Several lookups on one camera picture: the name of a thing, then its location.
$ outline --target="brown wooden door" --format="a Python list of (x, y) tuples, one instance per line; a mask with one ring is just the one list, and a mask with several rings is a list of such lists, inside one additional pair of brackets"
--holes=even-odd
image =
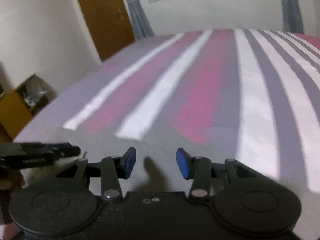
[(123, 0), (78, 0), (101, 60), (134, 41)]

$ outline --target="curtain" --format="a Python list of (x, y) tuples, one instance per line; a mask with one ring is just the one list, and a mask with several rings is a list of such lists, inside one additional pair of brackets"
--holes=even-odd
[(282, 0), (284, 31), (304, 33), (298, 0)]
[(154, 33), (139, 0), (126, 0), (131, 16), (131, 25), (136, 40), (153, 37)]

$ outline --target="bed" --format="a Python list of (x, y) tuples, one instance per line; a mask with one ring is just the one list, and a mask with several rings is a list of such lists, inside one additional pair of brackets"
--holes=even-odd
[[(89, 162), (137, 149), (129, 190), (189, 190), (175, 151), (235, 158), (301, 199), (295, 228), (320, 236), (320, 40), (205, 30), (137, 41), (42, 110), (16, 142), (69, 141)], [(32, 177), (39, 171), (26, 171)], [(93, 180), (90, 189), (99, 192)]]

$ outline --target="pink stripe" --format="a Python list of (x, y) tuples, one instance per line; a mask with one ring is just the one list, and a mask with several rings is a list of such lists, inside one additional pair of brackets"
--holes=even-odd
[(186, 34), (181, 40), (146, 63), (140, 71), (120, 86), (102, 107), (83, 123), (84, 128), (89, 132), (100, 132), (106, 126), (120, 122), (140, 102), (167, 67), (199, 34), (199, 32)]
[(226, 59), (228, 30), (217, 30), (194, 63), (197, 72), (188, 87), (184, 105), (176, 114), (174, 128), (198, 144), (209, 140), (207, 129), (213, 126), (213, 112), (220, 87), (221, 67)]
[(307, 42), (310, 42), (317, 49), (320, 49), (320, 39), (319, 38), (307, 36), (307, 35), (303, 35), (303, 34), (299, 34), (299, 33), (297, 33), (295, 35), (298, 36), (299, 38), (304, 39)]

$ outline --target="silver screw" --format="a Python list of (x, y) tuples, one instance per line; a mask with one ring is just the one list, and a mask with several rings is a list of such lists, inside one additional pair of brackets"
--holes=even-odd
[(205, 197), (207, 196), (208, 192), (204, 189), (194, 189), (191, 194), (194, 196), (194, 197)]
[(120, 192), (117, 191), (116, 189), (109, 189), (106, 190), (103, 195), (107, 198), (115, 198), (118, 197), (120, 195)]
[(149, 199), (149, 198), (144, 198), (144, 199), (142, 199), (142, 203), (150, 204), (150, 203), (151, 203), (151, 199)]

